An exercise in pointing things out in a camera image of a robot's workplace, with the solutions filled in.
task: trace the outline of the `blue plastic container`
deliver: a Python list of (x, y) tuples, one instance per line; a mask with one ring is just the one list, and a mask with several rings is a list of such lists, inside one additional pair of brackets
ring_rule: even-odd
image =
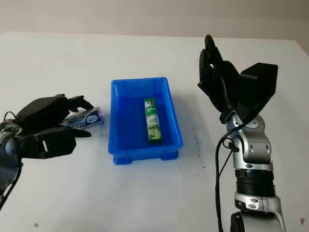
[[(162, 142), (150, 144), (145, 98), (155, 98)], [(108, 152), (115, 164), (134, 160), (178, 157), (183, 146), (168, 80), (165, 77), (112, 81), (111, 125)]]

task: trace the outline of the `silver robotic arm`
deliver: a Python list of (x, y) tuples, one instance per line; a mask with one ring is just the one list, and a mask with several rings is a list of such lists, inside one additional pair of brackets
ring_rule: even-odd
[[(240, 74), (223, 60), (210, 35), (199, 57), (198, 87), (209, 96), (227, 124), (227, 133), (215, 151), (215, 202), (219, 232), (223, 232), (220, 204), (220, 175), (233, 154), (237, 190), (231, 216), (231, 232), (285, 232), (280, 198), (273, 184), (271, 145), (264, 133), (265, 123), (259, 112), (275, 94), (278, 66), (256, 63)], [(219, 169), (221, 145), (231, 150)]]
[[(242, 124), (234, 114), (227, 130)], [(273, 185), (271, 145), (265, 123), (256, 116), (242, 129), (230, 135), (238, 148), (233, 154), (237, 191), (235, 206), (241, 211), (231, 216), (231, 232), (285, 232), (280, 198)]]

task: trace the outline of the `wall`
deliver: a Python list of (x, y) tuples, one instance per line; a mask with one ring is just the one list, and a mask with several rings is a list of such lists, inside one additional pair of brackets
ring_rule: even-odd
[(307, 0), (0, 0), (0, 31), (292, 39), (309, 53)]

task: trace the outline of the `table surface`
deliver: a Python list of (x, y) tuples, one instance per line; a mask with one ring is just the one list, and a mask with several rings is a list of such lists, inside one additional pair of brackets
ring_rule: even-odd
[[(309, 57), (295, 41), (215, 39), (224, 59), (242, 71), (278, 64), (277, 92), (261, 112), (272, 145), (275, 184), (287, 231), (309, 229)], [(30, 101), (84, 94), (100, 106), (103, 126), (77, 139), (69, 156), (24, 159), (0, 212), (6, 232), (217, 231), (214, 150), (225, 126), (197, 88), (203, 38), (13, 33), (0, 36), (0, 115)], [(165, 76), (183, 136), (177, 160), (116, 166), (108, 153), (114, 79)], [(228, 154), (223, 150), (221, 160)], [(229, 231), (236, 179), (232, 162), (221, 180)]]

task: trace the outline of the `wire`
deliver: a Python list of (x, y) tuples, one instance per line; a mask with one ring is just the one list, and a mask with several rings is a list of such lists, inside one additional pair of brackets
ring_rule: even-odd
[(220, 170), (219, 177), (221, 176), (221, 173), (222, 173), (223, 169), (225, 168), (225, 166), (226, 166), (228, 160), (230, 159), (232, 153), (233, 153), (233, 151), (231, 150), (230, 153), (228, 154), (227, 158), (225, 159), (225, 162), (224, 162), (224, 164), (223, 164), (223, 166), (222, 166), (222, 168), (221, 168), (221, 170)]
[(8, 115), (9, 113), (11, 113), (11, 114), (14, 116), (14, 118), (16, 119), (16, 115), (15, 115), (12, 111), (7, 111), (7, 112), (5, 113), (5, 115), (4, 115), (3, 121), (6, 119), (6, 117), (7, 117), (7, 115)]
[(219, 232), (224, 232), (223, 227), (222, 227), (221, 205), (220, 205), (220, 175), (221, 175), (224, 167), (226, 166), (228, 159), (230, 158), (230, 156), (232, 154), (232, 150), (231, 150), (230, 154), (227, 156), (227, 158), (225, 160), (225, 163), (224, 163), (222, 169), (219, 171), (219, 150), (220, 150), (221, 144), (223, 144), (224, 147), (231, 149), (230, 147), (228, 147), (224, 144), (224, 141), (228, 139), (228, 140), (232, 141), (232, 144), (234, 144), (233, 140), (231, 138), (228, 138), (228, 136), (231, 135), (232, 133), (238, 131), (239, 129), (245, 127), (249, 122), (250, 121), (244, 122), (243, 124), (241, 124), (237, 127), (234, 127), (233, 129), (231, 129), (230, 131), (225, 133), (225, 135), (223, 135), (221, 137), (221, 139), (219, 140), (217, 147), (216, 147), (216, 152), (215, 152), (215, 165), (216, 165), (215, 201), (216, 201), (216, 211), (217, 211)]

